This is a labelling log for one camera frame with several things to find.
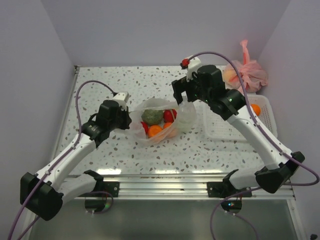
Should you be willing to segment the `red fruit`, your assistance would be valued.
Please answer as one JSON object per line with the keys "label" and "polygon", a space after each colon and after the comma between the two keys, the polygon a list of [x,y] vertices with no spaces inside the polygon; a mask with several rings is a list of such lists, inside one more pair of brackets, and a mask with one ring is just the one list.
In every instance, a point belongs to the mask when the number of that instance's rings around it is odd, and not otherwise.
{"label": "red fruit", "polygon": [[177,111],[175,109],[167,109],[163,112],[163,120],[166,123],[173,123],[177,117]]}

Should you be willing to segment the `clear printed plastic bag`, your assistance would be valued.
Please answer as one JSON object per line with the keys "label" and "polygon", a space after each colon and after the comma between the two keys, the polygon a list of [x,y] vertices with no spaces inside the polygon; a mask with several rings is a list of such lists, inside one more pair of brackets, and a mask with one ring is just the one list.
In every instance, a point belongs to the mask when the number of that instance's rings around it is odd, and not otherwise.
{"label": "clear printed plastic bag", "polygon": [[[177,112],[176,119],[172,122],[172,125],[166,129],[163,129],[164,118],[160,124],[162,131],[156,136],[149,138],[148,130],[151,125],[145,123],[141,116],[145,110],[162,110],[163,115],[165,110],[175,109]],[[150,98],[143,101],[134,110],[130,111],[129,116],[132,120],[129,125],[129,129],[125,133],[132,137],[138,143],[145,145],[158,144],[163,140],[173,138],[179,134],[189,132],[196,122],[196,108],[193,103],[187,102],[185,99],[181,104],[177,104],[174,101],[169,101],[162,98]]]}

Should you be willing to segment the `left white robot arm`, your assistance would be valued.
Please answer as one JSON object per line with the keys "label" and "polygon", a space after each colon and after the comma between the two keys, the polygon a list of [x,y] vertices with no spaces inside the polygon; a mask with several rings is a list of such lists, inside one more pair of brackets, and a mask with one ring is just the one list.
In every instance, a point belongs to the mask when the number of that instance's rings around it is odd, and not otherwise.
{"label": "left white robot arm", "polygon": [[57,215],[65,194],[59,189],[69,173],[116,129],[127,130],[132,120],[127,101],[105,100],[95,118],[84,123],[72,142],[37,173],[27,172],[20,180],[20,204],[45,221]]}

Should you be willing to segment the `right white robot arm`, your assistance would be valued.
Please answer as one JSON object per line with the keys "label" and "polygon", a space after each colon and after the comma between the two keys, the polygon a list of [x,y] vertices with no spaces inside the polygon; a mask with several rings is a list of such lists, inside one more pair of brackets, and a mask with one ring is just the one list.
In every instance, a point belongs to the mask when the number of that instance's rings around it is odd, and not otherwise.
{"label": "right white robot arm", "polygon": [[235,169],[222,180],[218,188],[221,197],[235,196],[247,187],[260,187],[268,193],[275,193],[296,172],[299,167],[293,160],[302,163],[304,155],[292,152],[278,143],[277,138],[255,114],[250,114],[245,97],[236,89],[227,89],[221,71],[215,65],[203,65],[191,73],[191,79],[183,77],[172,83],[173,96],[178,104],[186,93],[188,102],[200,100],[210,110],[235,127],[256,150],[264,166],[260,170]]}

